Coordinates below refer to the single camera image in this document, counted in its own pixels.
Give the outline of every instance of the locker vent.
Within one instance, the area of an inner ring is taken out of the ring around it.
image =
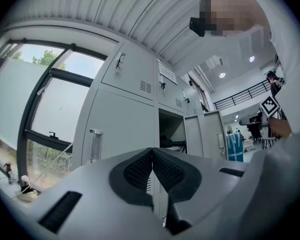
[[[151,177],[149,176],[148,182],[146,184],[146,191],[149,192],[151,191]]]
[[[182,108],[182,103],[181,103],[181,100],[180,100],[180,99],[175,98],[175,104],[176,104],[178,107]]]
[[[151,84],[149,83],[146,83],[144,81],[141,81],[140,82],[140,90],[144,91],[144,92],[147,92],[147,93],[151,93],[152,90],[151,90]]]

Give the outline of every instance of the windowsill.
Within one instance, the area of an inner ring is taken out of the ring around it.
[[[18,183],[9,184],[7,176],[0,170],[0,197],[8,203],[13,203],[20,210],[28,208],[31,202],[26,202],[15,197],[20,191]]]

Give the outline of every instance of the sky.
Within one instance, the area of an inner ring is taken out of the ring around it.
[[[32,58],[35,56],[36,58],[40,58],[44,55],[45,50],[52,50],[54,54],[59,55],[62,53],[63,49],[42,46],[42,45],[34,45],[34,44],[24,44],[19,52],[21,52],[20,59],[25,62],[32,63]],[[88,78],[95,78],[97,72],[101,68],[104,63],[103,60],[88,56],[85,54],[73,52],[65,61],[66,64],[65,70],[76,73]]]

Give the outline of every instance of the locker handle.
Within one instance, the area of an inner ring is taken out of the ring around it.
[[[101,148],[104,132],[98,129],[90,129],[92,133],[92,143],[91,143],[91,157],[90,163],[101,159]]]
[[[162,90],[165,92],[166,91],[166,83],[163,82],[162,84],[160,84],[160,87],[162,88]]]
[[[226,146],[223,133],[217,133],[216,137],[218,139],[219,149],[224,149]]]
[[[124,59],[126,57],[126,54],[123,53],[123,52],[120,52],[118,54],[118,56],[116,57],[115,61],[116,61],[116,64],[115,64],[115,68],[117,69],[121,64],[124,63]]]

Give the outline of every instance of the black slot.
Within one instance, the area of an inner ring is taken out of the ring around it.
[[[39,224],[47,230],[57,233],[78,203],[81,196],[82,194],[78,192],[68,191],[39,221]]]
[[[242,170],[236,170],[236,169],[231,169],[231,168],[226,168],[226,167],[222,167],[219,172],[225,173],[225,174],[229,174],[229,175],[233,175],[233,176],[237,176],[237,177],[242,177],[244,175],[244,171]]]

